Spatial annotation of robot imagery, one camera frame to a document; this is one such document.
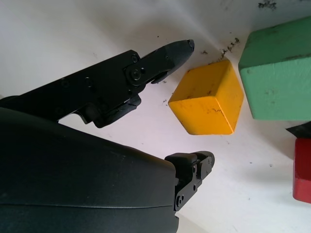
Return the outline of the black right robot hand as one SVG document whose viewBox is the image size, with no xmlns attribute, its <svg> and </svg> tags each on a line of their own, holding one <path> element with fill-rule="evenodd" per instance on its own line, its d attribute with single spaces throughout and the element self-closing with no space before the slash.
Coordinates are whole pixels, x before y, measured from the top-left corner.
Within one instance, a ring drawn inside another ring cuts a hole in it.
<svg viewBox="0 0 311 233">
<path fill-rule="evenodd" d="M 3 233 L 174 233 L 175 215 L 212 171 L 208 151 L 160 159 L 61 125 L 71 114 L 103 128 L 192 55 L 193 40 L 140 57 L 129 50 L 0 101 Z"/>
</svg>

